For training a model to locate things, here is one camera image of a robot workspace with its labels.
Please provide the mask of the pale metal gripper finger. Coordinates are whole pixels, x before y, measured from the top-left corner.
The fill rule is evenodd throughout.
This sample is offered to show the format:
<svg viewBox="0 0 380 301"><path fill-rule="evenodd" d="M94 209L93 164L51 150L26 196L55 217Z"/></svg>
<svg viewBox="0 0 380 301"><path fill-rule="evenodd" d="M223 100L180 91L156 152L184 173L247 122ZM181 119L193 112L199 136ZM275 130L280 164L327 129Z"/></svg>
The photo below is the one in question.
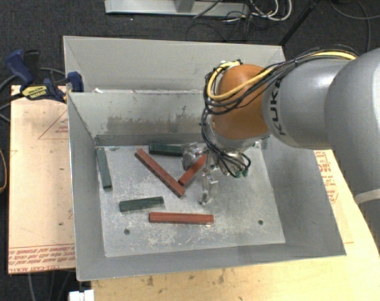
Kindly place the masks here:
<svg viewBox="0 0 380 301"><path fill-rule="evenodd" d="M183 144L181 146L182 166L188 170L202 155L207 153L207 148L197 142Z"/></svg>
<svg viewBox="0 0 380 301"><path fill-rule="evenodd" d="M202 193L199 203L207 205L218 193L218 180L214 178L211 172L204 170L202 175Z"/></svg>

